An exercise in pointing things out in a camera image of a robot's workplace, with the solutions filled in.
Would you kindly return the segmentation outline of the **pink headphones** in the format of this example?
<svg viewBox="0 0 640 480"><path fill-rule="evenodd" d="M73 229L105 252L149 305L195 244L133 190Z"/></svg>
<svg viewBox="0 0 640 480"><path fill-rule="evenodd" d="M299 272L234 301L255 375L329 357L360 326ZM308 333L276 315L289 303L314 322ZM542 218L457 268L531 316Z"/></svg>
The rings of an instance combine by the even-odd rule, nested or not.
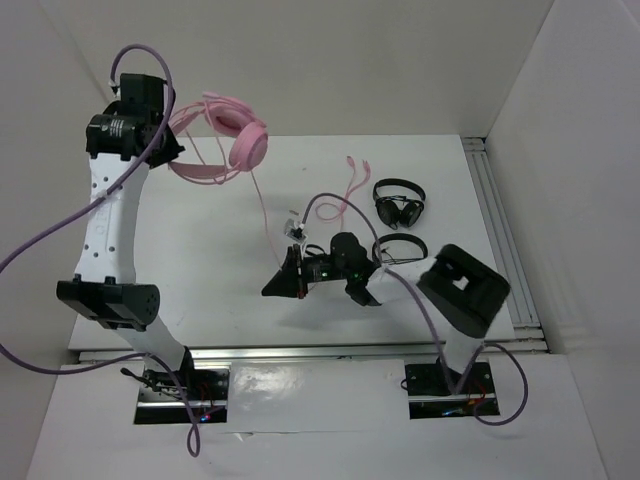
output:
<svg viewBox="0 0 640 480"><path fill-rule="evenodd" d="M202 120L211 128L221 160L209 163L189 132ZM222 185L241 173L250 173L263 161L268 148L267 126L245 102L205 92L200 100L179 108L170 118L175 135L184 135L196 156L194 163L173 161L169 169L197 185Z"/></svg>

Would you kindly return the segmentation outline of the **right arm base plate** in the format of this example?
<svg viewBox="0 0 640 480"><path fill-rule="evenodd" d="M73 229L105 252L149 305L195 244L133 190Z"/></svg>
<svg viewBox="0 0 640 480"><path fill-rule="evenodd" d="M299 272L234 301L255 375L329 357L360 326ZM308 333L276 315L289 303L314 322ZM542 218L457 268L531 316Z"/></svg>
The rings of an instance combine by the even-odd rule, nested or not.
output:
<svg viewBox="0 0 640 480"><path fill-rule="evenodd" d="M493 375L488 362L476 363L461 393L452 395L442 369L435 363L406 364L400 387L408 395L409 418L437 419L500 414Z"/></svg>

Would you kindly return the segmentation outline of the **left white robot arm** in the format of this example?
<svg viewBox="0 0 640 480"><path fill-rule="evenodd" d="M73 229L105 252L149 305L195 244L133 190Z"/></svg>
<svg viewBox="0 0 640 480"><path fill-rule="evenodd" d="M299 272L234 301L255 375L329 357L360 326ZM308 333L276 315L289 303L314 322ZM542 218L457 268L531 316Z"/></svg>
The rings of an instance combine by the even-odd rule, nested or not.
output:
<svg viewBox="0 0 640 480"><path fill-rule="evenodd" d="M137 282L134 266L143 184L150 169L176 159L183 150L171 130L160 127L165 84L154 76L124 74L119 99L90 120L90 199L98 205L88 216L74 276L58 283L56 296L146 354L150 376L162 377L163 389L184 399L197 387L191 352L160 319L158 287Z"/></svg>

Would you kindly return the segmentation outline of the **black headphones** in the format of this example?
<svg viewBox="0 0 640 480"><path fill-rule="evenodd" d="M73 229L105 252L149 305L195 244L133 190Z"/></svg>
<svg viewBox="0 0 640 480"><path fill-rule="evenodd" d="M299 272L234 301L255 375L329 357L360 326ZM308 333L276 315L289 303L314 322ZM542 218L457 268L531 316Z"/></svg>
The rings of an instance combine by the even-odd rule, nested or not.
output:
<svg viewBox="0 0 640 480"><path fill-rule="evenodd" d="M379 191L386 187L399 187L410 190L418 198L406 195L381 195ZM399 178L385 178L377 181L372 195L376 212L382 223L392 230L399 227L411 228L418 221L425 209L427 195L418 184Z"/></svg>
<svg viewBox="0 0 640 480"><path fill-rule="evenodd" d="M407 233L391 233L379 238L371 249L372 260L377 264L401 265L424 260L429 256L426 243Z"/></svg>

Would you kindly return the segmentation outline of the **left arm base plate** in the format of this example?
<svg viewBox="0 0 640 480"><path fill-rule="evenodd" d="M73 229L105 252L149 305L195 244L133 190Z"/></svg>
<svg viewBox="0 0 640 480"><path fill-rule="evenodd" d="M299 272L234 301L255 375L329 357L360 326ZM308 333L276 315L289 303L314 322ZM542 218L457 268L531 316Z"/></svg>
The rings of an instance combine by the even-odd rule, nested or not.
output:
<svg viewBox="0 0 640 480"><path fill-rule="evenodd" d="M227 422L230 372L228 369L196 369L190 380L178 388L167 374L145 370L134 374L127 368L120 373L139 383L134 423L136 425L175 425L190 422L181 394L200 424Z"/></svg>

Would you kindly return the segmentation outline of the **aluminium rail front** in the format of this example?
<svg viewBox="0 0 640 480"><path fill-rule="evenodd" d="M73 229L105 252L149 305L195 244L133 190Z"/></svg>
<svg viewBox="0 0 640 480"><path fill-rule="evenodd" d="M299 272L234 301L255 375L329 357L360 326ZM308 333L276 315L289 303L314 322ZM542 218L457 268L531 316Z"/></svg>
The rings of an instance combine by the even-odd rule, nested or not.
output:
<svg viewBox="0 0 640 480"><path fill-rule="evenodd" d="M548 353L547 342L536 337L518 338L505 342L504 347L517 353ZM231 364L233 362L286 362L306 360L387 359L436 356L432 344L346 345L308 347L255 347L192 349L196 364ZM126 355L125 351L84 351L79 353L81 364L97 363Z"/></svg>

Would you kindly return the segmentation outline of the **lower black headphones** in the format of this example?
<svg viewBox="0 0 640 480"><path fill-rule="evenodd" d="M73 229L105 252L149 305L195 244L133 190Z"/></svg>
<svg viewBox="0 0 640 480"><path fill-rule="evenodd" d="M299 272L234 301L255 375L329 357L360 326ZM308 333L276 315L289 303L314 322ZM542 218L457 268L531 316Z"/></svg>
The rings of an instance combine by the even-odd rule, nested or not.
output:
<svg viewBox="0 0 640 480"><path fill-rule="evenodd" d="M407 233L391 233L379 238L371 249L372 260L377 264L401 265L424 260L429 256L426 243Z"/></svg>

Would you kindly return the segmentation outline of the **aluminium rail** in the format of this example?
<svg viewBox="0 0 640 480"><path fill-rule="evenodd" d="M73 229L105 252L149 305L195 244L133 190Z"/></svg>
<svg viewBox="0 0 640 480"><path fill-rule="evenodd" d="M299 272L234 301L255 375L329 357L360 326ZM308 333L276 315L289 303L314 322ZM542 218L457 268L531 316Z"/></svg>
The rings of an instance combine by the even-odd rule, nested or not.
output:
<svg viewBox="0 0 640 480"><path fill-rule="evenodd" d="M517 353L548 353L547 342L536 337L518 338L505 342L504 347ZM196 364L231 364L233 362L286 362L306 360L387 359L436 356L432 344L346 345L308 347L255 347L192 349ZM84 351L79 353L81 364L97 363L126 355L125 351Z"/></svg>
<svg viewBox="0 0 640 480"><path fill-rule="evenodd" d="M525 330L538 330L534 338L544 339L524 268L490 168L485 143L476 137L462 138L461 141L497 269L511 285L507 306L516 337L524 339Z"/></svg>

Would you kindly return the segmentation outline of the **aluminium rail right side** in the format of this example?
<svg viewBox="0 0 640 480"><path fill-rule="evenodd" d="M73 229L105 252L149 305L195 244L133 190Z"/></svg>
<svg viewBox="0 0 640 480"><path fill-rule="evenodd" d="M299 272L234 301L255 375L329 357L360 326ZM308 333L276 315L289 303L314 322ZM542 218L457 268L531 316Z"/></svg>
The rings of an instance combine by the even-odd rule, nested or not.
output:
<svg viewBox="0 0 640 480"><path fill-rule="evenodd" d="M461 141L497 269L511 285L507 306L516 337L524 339L525 330L538 330L534 338L544 339L524 268L490 168L485 143L476 137L462 138Z"/></svg>

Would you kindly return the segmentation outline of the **upper black headphones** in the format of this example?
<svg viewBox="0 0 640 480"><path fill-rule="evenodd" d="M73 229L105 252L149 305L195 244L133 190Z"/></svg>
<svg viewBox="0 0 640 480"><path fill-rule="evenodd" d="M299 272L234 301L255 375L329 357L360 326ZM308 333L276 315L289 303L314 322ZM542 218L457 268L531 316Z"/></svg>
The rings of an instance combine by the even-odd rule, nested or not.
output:
<svg viewBox="0 0 640 480"><path fill-rule="evenodd" d="M418 198L406 195L381 195L379 191L386 187L399 187L410 190ZM392 230L399 227L411 228L418 221L425 209L427 195L418 184L399 178L385 178L377 181L372 195L376 212L382 223Z"/></svg>

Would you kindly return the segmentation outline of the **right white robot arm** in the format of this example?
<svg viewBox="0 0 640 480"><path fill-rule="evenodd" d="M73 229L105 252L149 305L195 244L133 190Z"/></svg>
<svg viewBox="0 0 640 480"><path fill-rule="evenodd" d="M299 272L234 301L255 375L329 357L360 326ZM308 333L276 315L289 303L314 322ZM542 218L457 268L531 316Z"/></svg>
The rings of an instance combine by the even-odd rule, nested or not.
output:
<svg viewBox="0 0 640 480"><path fill-rule="evenodd" d="M469 383L511 290L503 276L454 244L434 256L390 265L371 258L354 234L344 232L334 235L327 253L306 256L299 245L289 246L261 295L303 299L312 285L332 281L343 281L347 297L363 307L413 300L436 344L438 384L452 393Z"/></svg>

